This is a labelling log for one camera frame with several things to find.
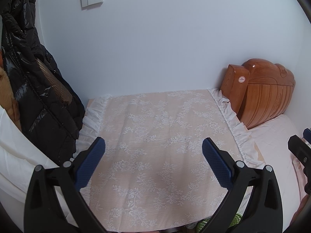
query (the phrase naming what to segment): wooden headboard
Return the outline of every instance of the wooden headboard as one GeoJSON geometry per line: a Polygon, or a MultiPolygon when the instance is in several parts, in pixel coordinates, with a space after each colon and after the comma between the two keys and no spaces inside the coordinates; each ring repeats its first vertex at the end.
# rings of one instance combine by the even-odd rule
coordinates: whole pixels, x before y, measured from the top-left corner
{"type": "Polygon", "coordinates": [[[251,129],[283,114],[295,87],[293,73],[268,60],[229,65],[221,85],[238,119],[251,129]]]}

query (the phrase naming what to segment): bed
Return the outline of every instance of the bed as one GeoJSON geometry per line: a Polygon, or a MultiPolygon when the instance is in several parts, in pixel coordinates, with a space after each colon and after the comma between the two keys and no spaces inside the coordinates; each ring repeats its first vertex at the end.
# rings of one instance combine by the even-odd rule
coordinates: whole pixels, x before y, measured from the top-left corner
{"type": "Polygon", "coordinates": [[[201,153],[202,140],[211,137],[234,160],[276,166],[286,228],[304,181],[287,149],[288,138],[298,132],[283,114],[294,86],[292,72],[282,65],[251,59],[228,66],[221,91],[91,100],[73,158],[97,136],[105,139],[106,152],[81,190],[85,201],[107,230],[117,232],[168,229],[211,216],[226,193],[201,153]],[[271,126],[279,131],[274,136],[271,126]]]}

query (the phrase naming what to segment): white ruffle edge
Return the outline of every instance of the white ruffle edge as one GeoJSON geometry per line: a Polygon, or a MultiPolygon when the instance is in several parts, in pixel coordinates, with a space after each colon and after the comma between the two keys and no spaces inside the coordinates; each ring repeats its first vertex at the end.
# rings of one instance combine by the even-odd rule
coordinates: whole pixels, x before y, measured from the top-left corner
{"type": "MultiPolygon", "coordinates": [[[[70,159],[71,161],[80,152],[87,150],[94,140],[100,136],[107,101],[110,97],[111,95],[98,97],[86,109],[83,118],[83,127],[80,130],[79,139],[76,140],[76,152],[73,154],[73,158],[70,159]]],[[[86,187],[80,189],[80,193],[85,202],[90,205],[91,179],[86,187]]]]}
{"type": "Polygon", "coordinates": [[[236,113],[231,109],[229,99],[224,97],[219,89],[208,89],[208,91],[227,122],[244,163],[248,167],[262,169],[265,163],[258,160],[258,153],[255,150],[255,140],[251,137],[251,132],[246,131],[244,124],[236,117],[236,113]]]}

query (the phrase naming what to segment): black coat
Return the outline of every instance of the black coat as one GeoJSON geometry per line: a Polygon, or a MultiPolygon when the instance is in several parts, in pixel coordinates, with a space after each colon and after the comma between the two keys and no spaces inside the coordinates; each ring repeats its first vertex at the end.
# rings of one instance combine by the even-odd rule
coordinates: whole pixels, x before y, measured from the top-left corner
{"type": "Polygon", "coordinates": [[[60,165],[76,151],[85,110],[52,55],[40,44],[35,28],[35,1],[11,0],[1,14],[3,64],[19,103],[23,134],[60,165]],[[67,88],[65,91],[72,96],[70,102],[59,97],[51,78],[67,88]]]}

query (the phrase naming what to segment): round sticker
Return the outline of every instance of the round sticker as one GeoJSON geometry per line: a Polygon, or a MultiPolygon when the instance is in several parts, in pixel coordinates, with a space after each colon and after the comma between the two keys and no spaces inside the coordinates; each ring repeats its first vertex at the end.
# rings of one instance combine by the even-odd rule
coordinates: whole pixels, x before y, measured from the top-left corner
{"type": "Polygon", "coordinates": [[[244,77],[244,76],[241,76],[241,77],[238,79],[238,81],[239,81],[240,83],[245,82],[245,77],[244,77]]]}

